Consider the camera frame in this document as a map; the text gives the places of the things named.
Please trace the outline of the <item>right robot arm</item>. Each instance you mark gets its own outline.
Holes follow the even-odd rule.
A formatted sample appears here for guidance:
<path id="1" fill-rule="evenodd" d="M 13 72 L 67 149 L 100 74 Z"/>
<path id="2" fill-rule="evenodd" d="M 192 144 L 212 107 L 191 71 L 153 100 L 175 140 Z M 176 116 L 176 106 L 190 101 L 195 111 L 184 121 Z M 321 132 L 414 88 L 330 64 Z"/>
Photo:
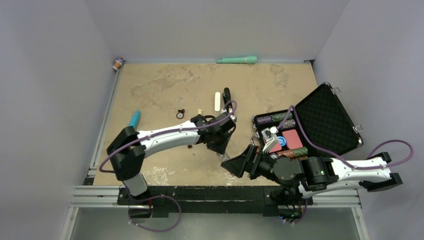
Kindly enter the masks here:
<path id="1" fill-rule="evenodd" d="M 314 195 L 338 190 L 365 189 L 367 192 L 390 190 L 403 184 L 398 173 L 384 164 L 385 152 L 374 158 L 358 160 L 358 167 L 349 167 L 333 157 L 291 159 L 271 158 L 259 146 L 248 145 L 241 155 L 221 163 L 221 167 L 237 178 L 245 173 L 250 179 L 264 177 L 282 187 L 280 196 L 288 204 Z"/>

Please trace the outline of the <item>black stapler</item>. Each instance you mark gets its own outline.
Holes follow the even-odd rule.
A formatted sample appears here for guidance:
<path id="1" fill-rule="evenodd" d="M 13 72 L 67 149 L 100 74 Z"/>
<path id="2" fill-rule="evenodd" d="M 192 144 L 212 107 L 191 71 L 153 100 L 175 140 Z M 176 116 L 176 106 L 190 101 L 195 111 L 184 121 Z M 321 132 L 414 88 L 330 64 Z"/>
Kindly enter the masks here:
<path id="1" fill-rule="evenodd" d="M 233 104 L 232 104 L 232 98 L 231 98 L 231 91 L 228 87 L 225 87 L 223 89 L 222 93 L 224 108 L 228 113 L 231 113 L 233 111 Z"/>

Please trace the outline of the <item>white stapler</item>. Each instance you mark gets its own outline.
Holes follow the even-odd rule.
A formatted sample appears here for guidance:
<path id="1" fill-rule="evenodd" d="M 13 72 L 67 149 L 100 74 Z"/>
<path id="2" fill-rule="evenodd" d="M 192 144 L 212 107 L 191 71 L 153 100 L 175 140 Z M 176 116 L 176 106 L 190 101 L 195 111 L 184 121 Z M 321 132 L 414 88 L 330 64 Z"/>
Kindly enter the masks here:
<path id="1" fill-rule="evenodd" d="M 213 102 L 213 106 L 214 106 L 214 113 L 215 114 L 219 114 L 221 112 L 221 93 L 220 92 L 215 92 L 214 94 L 214 102 Z"/>

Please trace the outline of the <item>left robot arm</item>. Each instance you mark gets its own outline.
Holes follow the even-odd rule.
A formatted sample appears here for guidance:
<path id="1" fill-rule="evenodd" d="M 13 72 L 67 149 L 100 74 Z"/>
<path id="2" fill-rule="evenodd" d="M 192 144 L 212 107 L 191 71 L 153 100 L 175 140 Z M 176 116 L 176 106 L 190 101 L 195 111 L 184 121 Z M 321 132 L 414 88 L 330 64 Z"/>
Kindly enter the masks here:
<path id="1" fill-rule="evenodd" d="M 176 147 L 206 145 L 207 149 L 225 154 L 237 118 L 227 112 L 217 117 L 195 116 L 181 124 L 158 130 L 136 131 L 125 127 L 107 148 L 107 159 L 118 181 L 129 190 L 138 205 L 149 199 L 148 185 L 141 174 L 144 159 Z"/>

